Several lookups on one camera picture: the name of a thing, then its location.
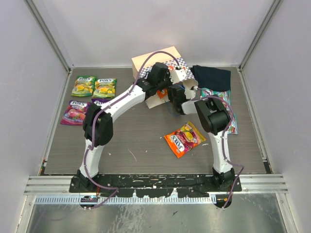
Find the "blue checkered paper bag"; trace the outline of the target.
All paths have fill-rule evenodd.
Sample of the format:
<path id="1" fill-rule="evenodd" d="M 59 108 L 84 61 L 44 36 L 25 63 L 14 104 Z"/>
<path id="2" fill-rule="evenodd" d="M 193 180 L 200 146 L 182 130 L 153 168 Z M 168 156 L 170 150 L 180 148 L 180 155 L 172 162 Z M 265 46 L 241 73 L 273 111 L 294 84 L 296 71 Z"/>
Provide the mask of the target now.
<path id="1" fill-rule="evenodd" d="M 145 101 L 150 109 L 169 101 L 168 89 L 173 84 L 177 84 L 186 99 L 195 97 L 192 88 L 198 82 L 174 46 L 132 58 L 132 70 L 134 78 L 145 78 L 155 87 L 155 94 Z"/>

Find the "green snack packet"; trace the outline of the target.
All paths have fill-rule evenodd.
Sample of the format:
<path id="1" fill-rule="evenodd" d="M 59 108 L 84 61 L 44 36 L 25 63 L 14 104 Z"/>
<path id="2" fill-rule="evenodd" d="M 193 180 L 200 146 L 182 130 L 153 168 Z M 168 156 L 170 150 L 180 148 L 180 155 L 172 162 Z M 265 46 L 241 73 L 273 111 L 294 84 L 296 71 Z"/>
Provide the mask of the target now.
<path id="1" fill-rule="evenodd" d="M 206 97 L 208 95 L 217 95 L 221 99 L 223 99 L 226 103 L 223 103 L 223 105 L 226 107 L 226 109 L 229 111 L 228 105 L 231 105 L 231 99 L 230 99 L 230 91 L 224 91 L 224 92 L 219 92 L 219 91 L 213 91 L 208 88 L 203 88 L 201 90 L 201 97 Z"/>

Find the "orange fruit candy bag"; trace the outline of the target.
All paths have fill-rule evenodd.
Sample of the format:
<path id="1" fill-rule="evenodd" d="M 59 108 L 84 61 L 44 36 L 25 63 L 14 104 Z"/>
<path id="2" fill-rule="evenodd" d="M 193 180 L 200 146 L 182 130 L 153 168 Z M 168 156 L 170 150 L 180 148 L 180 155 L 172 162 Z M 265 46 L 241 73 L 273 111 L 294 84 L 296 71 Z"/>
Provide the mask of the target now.
<path id="1" fill-rule="evenodd" d="M 185 153 L 206 141 L 206 138 L 190 121 L 178 130 L 165 135 L 164 138 L 177 158 L 181 158 Z"/>
<path id="2" fill-rule="evenodd" d="M 167 89 L 163 89 L 163 90 L 158 90 L 157 94 L 160 99 L 163 99 L 167 96 L 168 92 L 167 92 Z"/>

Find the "yellow green candy bag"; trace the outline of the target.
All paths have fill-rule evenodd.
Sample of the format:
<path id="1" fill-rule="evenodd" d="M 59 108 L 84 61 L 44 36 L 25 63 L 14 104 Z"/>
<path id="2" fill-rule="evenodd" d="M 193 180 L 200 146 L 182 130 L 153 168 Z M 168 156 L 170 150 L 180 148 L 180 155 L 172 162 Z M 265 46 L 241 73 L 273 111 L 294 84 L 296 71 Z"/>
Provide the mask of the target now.
<path id="1" fill-rule="evenodd" d="M 114 98 L 116 93 L 117 79 L 98 79 L 95 81 L 93 98 Z"/>
<path id="2" fill-rule="evenodd" d="M 96 76 L 77 76 L 71 92 L 71 96 L 90 97 L 95 89 Z"/>

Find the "purple berries snack bag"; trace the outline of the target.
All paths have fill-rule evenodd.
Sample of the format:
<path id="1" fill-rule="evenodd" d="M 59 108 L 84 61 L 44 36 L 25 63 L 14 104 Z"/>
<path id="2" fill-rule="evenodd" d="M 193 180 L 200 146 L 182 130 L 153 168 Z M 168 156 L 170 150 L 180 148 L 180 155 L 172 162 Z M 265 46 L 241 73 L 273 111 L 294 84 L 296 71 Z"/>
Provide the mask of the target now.
<path id="1" fill-rule="evenodd" d="M 110 99 L 100 99 L 100 98 L 93 98 L 91 100 L 92 100 L 92 102 L 94 104 L 96 104 L 98 106 L 101 106 L 101 105 L 103 105 L 103 104 L 105 104 L 105 103 L 110 101 Z"/>
<path id="2" fill-rule="evenodd" d="M 63 125 L 81 126 L 86 117 L 90 102 L 70 100 L 65 113 L 60 121 Z"/>

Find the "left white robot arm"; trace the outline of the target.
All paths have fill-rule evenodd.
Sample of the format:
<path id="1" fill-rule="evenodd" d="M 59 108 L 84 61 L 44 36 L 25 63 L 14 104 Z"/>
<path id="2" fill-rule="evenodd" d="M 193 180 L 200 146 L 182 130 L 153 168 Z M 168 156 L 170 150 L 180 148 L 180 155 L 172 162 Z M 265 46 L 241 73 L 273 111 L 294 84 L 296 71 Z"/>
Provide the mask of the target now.
<path id="1" fill-rule="evenodd" d="M 78 185 L 86 192 L 93 192 L 99 185 L 99 161 L 105 145 L 113 137 L 113 123 L 130 108 L 154 96 L 158 90 L 172 84 L 166 64 L 156 62 L 146 78 L 138 77 L 122 94 L 99 106 L 91 104 L 83 122 L 86 140 L 85 153 L 76 177 Z"/>

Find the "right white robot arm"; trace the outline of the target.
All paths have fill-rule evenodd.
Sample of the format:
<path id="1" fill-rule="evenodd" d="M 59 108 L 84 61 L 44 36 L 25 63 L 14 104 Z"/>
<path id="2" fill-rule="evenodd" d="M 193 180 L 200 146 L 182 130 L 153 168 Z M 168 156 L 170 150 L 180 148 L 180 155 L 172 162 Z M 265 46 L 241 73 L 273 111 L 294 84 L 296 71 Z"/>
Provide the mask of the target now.
<path id="1" fill-rule="evenodd" d="M 169 101 L 181 115 L 197 114 L 202 128 L 208 133 L 213 152 L 212 182 L 218 191 L 225 191 L 235 180 L 234 166 L 228 149 L 228 129 L 234 113 L 227 101 L 206 94 L 199 100 L 186 97 L 184 87 L 175 84 L 168 89 Z"/>

